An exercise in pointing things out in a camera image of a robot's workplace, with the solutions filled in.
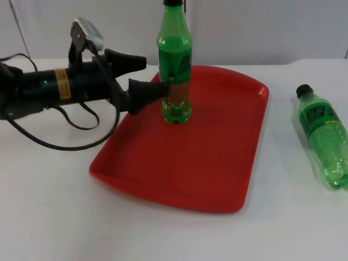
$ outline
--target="green plastic bottle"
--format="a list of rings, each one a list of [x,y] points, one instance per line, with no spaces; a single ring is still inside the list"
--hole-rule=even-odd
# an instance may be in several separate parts
[[[301,102],[301,125],[327,182],[339,189],[348,184],[347,131],[330,102],[315,95],[309,85],[301,85],[296,92]]]
[[[157,37],[159,76],[169,83],[170,94],[162,102],[164,119],[185,123],[192,111],[189,100],[192,37],[182,10],[182,0],[164,0],[164,17]]]

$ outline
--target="white wall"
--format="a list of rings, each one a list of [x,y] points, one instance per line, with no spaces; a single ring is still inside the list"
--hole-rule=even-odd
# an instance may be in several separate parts
[[[187,0],[196,64],[344,58],[347,0]]]
[[[0,57],[26,52],[7,0],[0,1],[0,35]]]
[[[81,16],[101,31],[106,47],[157,63],[162,0],[12,1],[34,58],[66,57],[70,25]],[[301,58],[344,58],[347,10],[347,0],[187,0],[194,63],[284,64]]]
[[[90,20],[105,38],[105,47],[144,55],[156,62],[161,0],[12,0],[34,58],[67,57],[70,25]]]

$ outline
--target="green label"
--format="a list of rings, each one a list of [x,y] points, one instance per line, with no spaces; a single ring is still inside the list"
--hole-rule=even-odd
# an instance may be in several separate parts
[[[192,49],[170,53],[159,50],[159,76],[161,82],[184,83],[191,77]]]
[[[330,104],[319,102],[306,107],[300,114],[301,125],[309,137],[313,131],[326,124],[342,124]]]

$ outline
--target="bottle base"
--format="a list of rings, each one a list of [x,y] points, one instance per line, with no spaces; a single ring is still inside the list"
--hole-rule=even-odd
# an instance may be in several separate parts
[[[180,106],[168,106],[165,101],[162,102],[162,114],[164,120],[168,123],[186,123],[191,112],[191,103],[181,104]]]
[[[336,180],[331,180],[330,178],[326,177],[326,180],[331,188],[335,190],[343,187],[348,188],[348,175],[344,175],[342,178]]]

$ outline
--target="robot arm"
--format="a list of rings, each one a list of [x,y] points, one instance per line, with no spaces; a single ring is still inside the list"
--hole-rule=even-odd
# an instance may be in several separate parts
[[[2,62],[18,55],[27,57],[25,54],[0,59],[0,120],[9,121],[22,134],[40,145],[65,151],[83,150],[102,143],[114,132],[120,112],[136,114],[169,93],[167,84],[132,79],[129,80],[128,90],[123,91],[115,78],[145,69],[146,58],[110,49],[105,49],[104,54],[99,55],[98,52],[103,49],[103,38],[91,22],[83,18],[76,19],[71,26],[71,38],[69,67],[65,69],[38,71],[30,60],[35,71],[23,73],[19,68]],[[92,62],[82,61],[85,49],[94,55]],[[84,103],[95,100],[108,100],[116,109],[116,119],[104,138],[86,146],[60,147],[48,144],[27,133],[14,121],[66,104],[79,103],[88,108]]]

